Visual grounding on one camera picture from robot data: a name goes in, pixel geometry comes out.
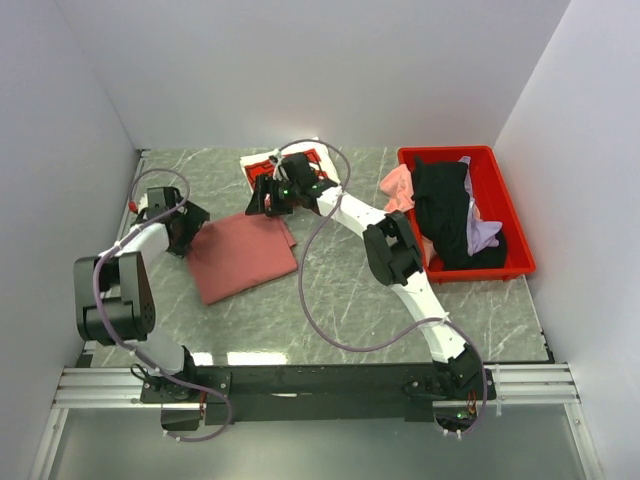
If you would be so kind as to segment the red white Coca-Cola shirt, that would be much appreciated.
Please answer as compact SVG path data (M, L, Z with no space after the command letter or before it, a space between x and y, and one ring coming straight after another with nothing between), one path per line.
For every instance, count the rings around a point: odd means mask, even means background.
M256 178L259 175L273 175L275 163L272 161L272 157L278 160L279 157L291 156L294 153L305 153L319 178L328 178L340 183L335 165L329 156L328 148L317 143L317 140L318 138L314 137L311 141L297 142L282 150L274 149L264 153L242 156L240 158L240 168L250 188L254 189Z

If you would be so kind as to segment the dusty rose t-shirt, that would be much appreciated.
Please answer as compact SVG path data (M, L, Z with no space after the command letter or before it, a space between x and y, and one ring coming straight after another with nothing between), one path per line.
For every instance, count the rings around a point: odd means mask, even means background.
M295 245L282 219L238 213L201 228L187 265L202 303L211 305L295 272Z

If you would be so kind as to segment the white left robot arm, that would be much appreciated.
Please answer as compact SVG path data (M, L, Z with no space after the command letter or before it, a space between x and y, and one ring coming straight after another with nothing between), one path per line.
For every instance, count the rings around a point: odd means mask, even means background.
M73 266L76 328L85 341L115 346L115 332L137 362L130 372L154 393L177 402L198 395L200 378L189 350L156 326L148 279L154 261L169 253L183 259L209 213L176 187L147 190L127 234L128 242Z

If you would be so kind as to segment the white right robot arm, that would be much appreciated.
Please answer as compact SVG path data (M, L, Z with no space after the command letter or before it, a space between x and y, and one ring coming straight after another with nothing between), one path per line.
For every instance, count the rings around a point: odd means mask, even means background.
M270 170L249 177L248 215L277 217L302 207L334 221L363 242L374 278L393 291L412 316L401 337L418 330L426 340L436 383L446 399L489 397L489 378L469 337L437 299L425 272L421 250L406 216L387 213L349 194L343 183L322 173L304 152L270 156Z

